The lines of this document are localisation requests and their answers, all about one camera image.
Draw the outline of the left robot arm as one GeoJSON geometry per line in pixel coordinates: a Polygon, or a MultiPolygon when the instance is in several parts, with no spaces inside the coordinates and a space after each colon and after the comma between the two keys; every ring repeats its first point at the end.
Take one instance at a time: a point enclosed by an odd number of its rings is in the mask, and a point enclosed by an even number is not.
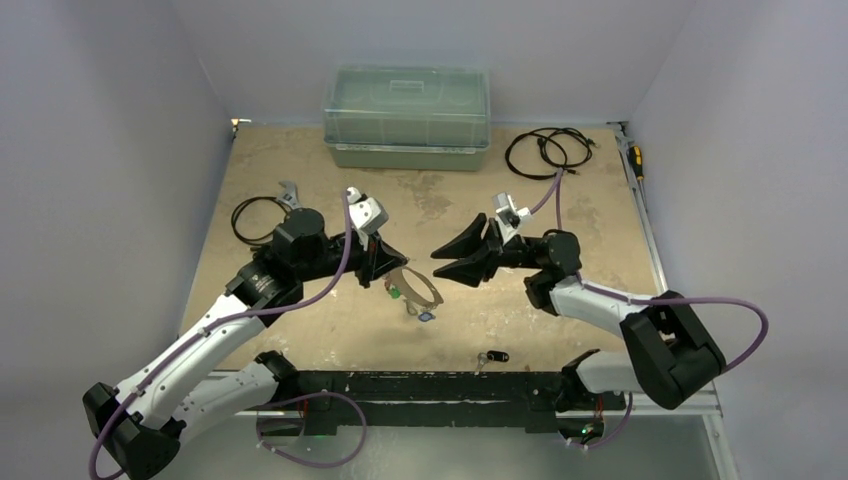
{"type": "Polygon", "coordinates": [[[343,231],[329,236],[319,211],[293,209],[191,329],[119,384],[97,383],[84,394],[95,438],[90,476],[98,477],[98,457],[107,452],[119,476],[150,479],[189,440],[240,411],[284,409],[324,398],[323,390],[304,390],[300,372],[276,351],[259,354],[215,383],[208,383],[207,376],[282,315],[320,301],[320,294],[305,296],[307,282],[325,279],[334,287],[353,273],[368,287],[405,266],[405,256],[380,235],[386,221],[380,203],[357,200],[346,208],[343,231]]]}

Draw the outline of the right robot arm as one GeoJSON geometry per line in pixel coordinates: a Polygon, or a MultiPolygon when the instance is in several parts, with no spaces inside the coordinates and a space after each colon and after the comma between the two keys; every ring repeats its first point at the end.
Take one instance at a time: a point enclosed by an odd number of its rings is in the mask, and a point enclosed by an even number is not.
{"type": "Polygon", "coordinates": [[[530,269],[523,283],[535,309],[623,340],[622,352],[589,350],[562,368],[558,410],[584,407],[605,393],[642,393],[673,410],[727,370],[724,353],[689,299],[671,290],[651,297],[585,280],[580,254],[571,232],[507,238],[498,219],[480,213],[430,256],[444,263],[435,277],[472,288],[503,268],[530,269]]]}

